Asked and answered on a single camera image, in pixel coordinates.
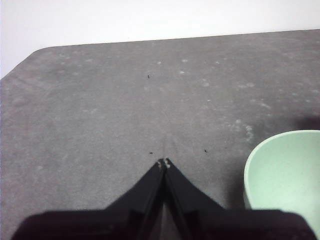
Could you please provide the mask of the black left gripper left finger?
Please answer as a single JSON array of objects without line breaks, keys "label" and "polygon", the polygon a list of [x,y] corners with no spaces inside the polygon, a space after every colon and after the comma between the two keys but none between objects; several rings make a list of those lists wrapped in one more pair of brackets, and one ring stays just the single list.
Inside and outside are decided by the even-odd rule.
[{"label": "black left gripper left finger", "polygon": [[166,167],[158,160],[104,209],[46,211],[27,217],[14,240],[147,240],[162,208]]}]

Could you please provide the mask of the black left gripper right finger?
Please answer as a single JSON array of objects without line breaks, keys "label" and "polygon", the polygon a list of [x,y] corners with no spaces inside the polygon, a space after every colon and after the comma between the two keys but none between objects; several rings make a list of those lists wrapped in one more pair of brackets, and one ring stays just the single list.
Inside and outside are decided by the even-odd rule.
[{"label": "black left gripper right finger", "polygon": [[281,210],[225,209],[195,187],[170,161],[167,205],[184,240],[314,240],[305,219]]}]

